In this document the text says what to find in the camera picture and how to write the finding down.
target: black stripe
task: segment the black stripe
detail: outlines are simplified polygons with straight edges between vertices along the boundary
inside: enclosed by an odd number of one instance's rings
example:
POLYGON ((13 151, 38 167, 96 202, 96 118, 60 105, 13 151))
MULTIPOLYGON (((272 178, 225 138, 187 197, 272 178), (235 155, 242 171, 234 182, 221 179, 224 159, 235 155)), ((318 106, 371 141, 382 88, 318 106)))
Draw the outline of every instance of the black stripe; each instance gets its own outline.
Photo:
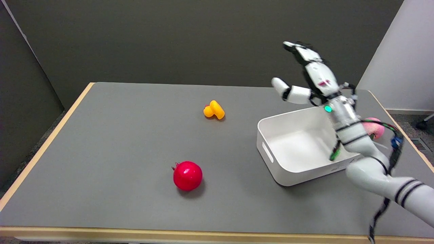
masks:
POLYGON ((385 172, 387 175, 389 174, 389 172, 388 172, 386 166, 383 164, 383 162, 381 162, 378 158, 374 158, 374 157, 372 157, 372 156, 369 156, 369 157, 370 157, 370 158, 373 158, 373 159, 375 159, 375 160, 377 160, 377 161, 381 164, 381 166, 383 166, 384 172, 385 172))
POLYGON ((356 137, 356 138, 352 139, 352 140, 349 141, 349 142, 342 143, 342 145, 343 145, 343 146, 348 145, 348 144, 353 143, 353 142, 355 142, 355 141, 357 141, 357 140, 359 140, 359 139, 362 139, 362 138, 365 137, 365 136, 369 136, 369 135, 368 135, 368 134, 361 135, 361 136, 359 136, 359 137, 356 137))
POLYGON ((407 183, 403 184, 403 185, 401 186, 401 188, 399 188, 398 192, 396 192, 396 194, 395 194, 395 202, 396 202, 397 204, 399 204, 399 202, 398 202, 399 195, 400 195, 401 192, 404 190, 404 188, 406 188, 409 184, 411 184, 412 182, 415 182, 415 181, 418 181, 418 180, 416 180, 416 179, 412 179, 412 180, 408 181, 407 183))
POLYGON ((291 92, 291 87, 288 87, 282 94, 282 99, 284 101, 288 100, 289 93, 291 92))
POLYGON ((348 128, 348 127, 351 127, 351 126, 353 126, 353 125, 356 125, 356 124, 358 124, 358 123, 360 123, 361 121, 357 121, 357 122, 354 122, 354 123, 351 123, 351 124, 349 124, 349 125, 345 125, 344 127, 341 127, 341 128, 339 128, 339 129, 337 129, 337 130, 335 130, 336 132, 339 132, 339 131, 341 131, 341 130, 343 130, 343 129, 346 129, 346 128, 348 128))
POLYGON ((418 187, 420 187, 420 186, 423 186, 424 185, 424 183, 419 183, 419 184, 416 184, 416 185, 414 185, 410 190, 408 190, 408 192, 405 194, 405 196, 404 196, 404 198, 402 199, 402 201, 401 201, 401 206, 403 207, 403 208, 405 208, 404 207, 404 205, 405 205, 405 200, 407 200, 407 197, 410 195, 410 193, 412 193, 414 190, 416 190, 418 187))

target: wooden table edge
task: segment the wooden table edge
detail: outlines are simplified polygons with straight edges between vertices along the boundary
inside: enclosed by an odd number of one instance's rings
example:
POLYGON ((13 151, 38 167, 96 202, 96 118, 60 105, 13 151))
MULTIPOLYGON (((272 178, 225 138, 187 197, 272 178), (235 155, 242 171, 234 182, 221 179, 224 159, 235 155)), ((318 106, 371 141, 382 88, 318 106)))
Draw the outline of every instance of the wooden table edge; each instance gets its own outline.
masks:
MULTIPOLYGON (((52 227, 1 227, 1 236, 45 240, 99 240, 129 242, 198 242, 198 243, 316 243, 316 244, 366 244, 362 235, 332 234, 275 234, 209 231, 157 231, 109 228, 52 228, 52 227)), ((379 244, 434 243, 434 239, 417 237, 377 236, 379 244)))
MULTIPOLYGON (((92 88, 95 83, 89 83, 78 99, 74 102, 63 119, 54 128, 53 132, 43 143, 41 148, 24 168, 9 190, 0 199, 0 212, 4 206, 10 200, 12 195, 24 181, 26 176, 30 173, 32 168, 41 158, 42 154, 46 151, 48 146, 57 136, 62 127, 66 124, 72 113, 78 107, 80 102, 92 88)), ((383 105, 378 101, 375 95, 369 91, 375 100, 380 104, 386 114, 395 123, 403 135, 409 142, 408 135, 402 130, 402 128, 396 123, 396 121, 390 116, 383 105)), ((428 165, 432 172, 434 172, 433 165, 429 162, 426 156, 421 153, 413 143, 413 148, 418 152, 419 156, 428 165)), ((275 233, 238 233, 238 232, 209 232, 209 231, 165 231, 165 230, 127 230, 127 229, 110 229, 110 228, 61 228, 61 227, 22 227, 22 226, 0 226, 0 236, 8 237, 21 237, 21 238, 74 238, 74 239, 86 239, 86 240, 137 240, 137 241, 195 241, 195 242, 253 242, 253 243, 367 243, 367 237, 362 235, 332 235, 332 234, 275 234, 275 233)), ((378 243, 434 243, 432 238, 418 238, 418 237, 388 237, 378 236, 376 237, 378 243)))

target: robotic hand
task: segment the robotic hand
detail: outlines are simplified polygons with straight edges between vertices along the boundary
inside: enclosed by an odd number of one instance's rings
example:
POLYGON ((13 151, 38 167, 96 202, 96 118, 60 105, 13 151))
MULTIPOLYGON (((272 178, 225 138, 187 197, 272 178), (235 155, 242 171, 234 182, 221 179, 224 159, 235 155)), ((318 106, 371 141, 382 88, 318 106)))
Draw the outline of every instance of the robotic hand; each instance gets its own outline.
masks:
POLYGON ((387 210, 390 199, 434 227, 434 189, 414 178, 391 176, 404 142, 400 131, 393 125, 376 122, 395 134, 391 141, 393 152, 390 158, 387 158, 376 148, 361 124, 361 122, 374 121, 360 120, 355 113, 357 100, 355 86, 347 83, 339 86, 333 72, 324 63, 324 59, 310 45, 301 42, 284 42, 283 47, 303 66, 303 75, 309 88, 289 87, 279 78, 272 79, 273 87, 284 101, 292 103, 306 104, 310 101, 317 106, 312 99, 319 98, 321 104, 327 108, 337 138, 345 150, 364 156, 348 165, 347 177, 358 187, 385 198, 369 226, 370 241, 375 243, 376 222, 387 210), (352 89, 350 99, 342 95, 340 90, 344 87, 352 89))

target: red pomegranate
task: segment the red pomegranate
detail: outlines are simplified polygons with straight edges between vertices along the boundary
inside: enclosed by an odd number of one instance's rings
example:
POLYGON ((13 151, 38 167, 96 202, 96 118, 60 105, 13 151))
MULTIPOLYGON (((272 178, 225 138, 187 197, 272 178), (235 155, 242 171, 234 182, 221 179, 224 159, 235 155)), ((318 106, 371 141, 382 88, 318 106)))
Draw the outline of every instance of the red pomegranate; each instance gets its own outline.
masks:
POLYGON ((173 182, 183 191, 196 189, 202 182, 202 169, 191 161, 175 163, 173 169, 173 182))

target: white wall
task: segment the white wall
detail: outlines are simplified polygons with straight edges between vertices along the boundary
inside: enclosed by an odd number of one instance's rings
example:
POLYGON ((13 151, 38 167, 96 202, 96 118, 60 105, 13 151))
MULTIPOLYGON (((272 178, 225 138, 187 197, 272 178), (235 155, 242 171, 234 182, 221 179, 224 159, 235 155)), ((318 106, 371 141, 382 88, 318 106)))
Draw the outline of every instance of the white wall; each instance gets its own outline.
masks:
POLYGON ((434 0, 405 0, 357 86, 386 109, 434 111, 434 0))

